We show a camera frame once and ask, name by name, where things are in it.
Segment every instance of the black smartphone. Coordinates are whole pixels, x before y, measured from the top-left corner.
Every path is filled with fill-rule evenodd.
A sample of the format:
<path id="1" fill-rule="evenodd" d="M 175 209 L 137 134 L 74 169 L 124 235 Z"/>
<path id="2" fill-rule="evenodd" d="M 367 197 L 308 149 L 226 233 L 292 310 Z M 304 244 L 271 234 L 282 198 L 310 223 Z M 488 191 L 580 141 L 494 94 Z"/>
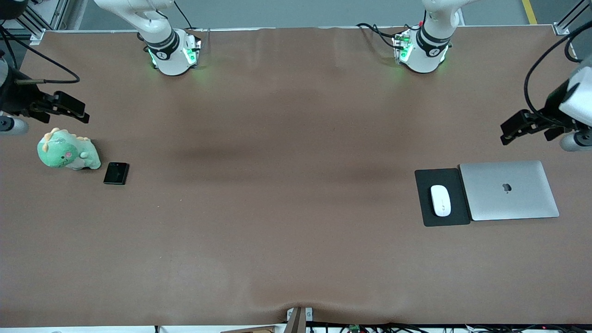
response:
<path id="1" fill-rule="evenodd" d="M 110 162 L 107 167 L 107 174 L 105 174 L 105 184 L 111 185 L 125 185 L 127 178 L 127 171 L 130 165 L 122 162 Z"/>

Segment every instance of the white mouse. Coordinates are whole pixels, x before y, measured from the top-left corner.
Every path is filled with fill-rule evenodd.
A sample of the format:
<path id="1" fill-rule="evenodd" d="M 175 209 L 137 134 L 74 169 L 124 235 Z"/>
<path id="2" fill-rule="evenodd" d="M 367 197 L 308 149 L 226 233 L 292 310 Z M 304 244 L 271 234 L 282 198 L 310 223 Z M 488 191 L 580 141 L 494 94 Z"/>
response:
<path id="1" fill-rule="evenodd" d="M 432 193 L 434 213 L 440 217 L 450 215 L 452 208 L 450 206 L 450 195 L 448 194 L 446 187 L 442 185 L 434 185 L 430 188 L 430 192 Z"/>

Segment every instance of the brown table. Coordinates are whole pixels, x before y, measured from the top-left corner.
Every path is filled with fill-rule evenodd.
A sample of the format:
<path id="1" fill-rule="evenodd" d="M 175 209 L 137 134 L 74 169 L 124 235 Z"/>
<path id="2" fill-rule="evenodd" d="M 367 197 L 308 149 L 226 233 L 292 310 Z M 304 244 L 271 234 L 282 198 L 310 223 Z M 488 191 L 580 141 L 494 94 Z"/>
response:
<path id="1" fill-rule="evenodd" d="M 368 30 L 212 32 L 199 69 L 154 71 L 135 34 L 47 33 L 88 125 L 2 137 L 0 325 L 318 321 L 591 323 L 592 155 L 542 134 L 502 146 L 550 26 L 460 28 L 419 75 Z M 574 68 L 560 50 L 532 79 Z M 29 53 L 22 70 L 67 78 Z M 50 169 L 52 127 L 90 137 L 128 184 Z M 540 159 L 558 219 L 422 224 L 414 171 Z"/>

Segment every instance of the silver laptop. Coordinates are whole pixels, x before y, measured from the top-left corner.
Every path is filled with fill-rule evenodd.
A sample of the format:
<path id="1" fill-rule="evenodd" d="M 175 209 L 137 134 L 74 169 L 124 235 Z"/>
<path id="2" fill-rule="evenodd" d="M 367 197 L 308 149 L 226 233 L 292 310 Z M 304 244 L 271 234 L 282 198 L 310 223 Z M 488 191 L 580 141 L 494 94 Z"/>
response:
<path id="1" fill-rule="evenodd" d="M 558 217 L 540 161 L 461 164 L 474 221 Z"/>

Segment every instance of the mouse pad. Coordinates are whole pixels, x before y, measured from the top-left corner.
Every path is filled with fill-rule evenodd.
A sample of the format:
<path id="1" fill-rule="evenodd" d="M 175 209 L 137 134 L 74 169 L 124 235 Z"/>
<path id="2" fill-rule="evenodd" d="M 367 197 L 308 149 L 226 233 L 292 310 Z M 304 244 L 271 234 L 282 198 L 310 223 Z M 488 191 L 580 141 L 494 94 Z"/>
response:
<path id="1" fill-rule="evenodd" d="M 416 170 L 415 181 L 425 226 L 455 226 L 471 223 L 458 169 Z M 446 217 L 434 213 L 430 188 L 442 185 L 450 195 L 451 212 Z"/>

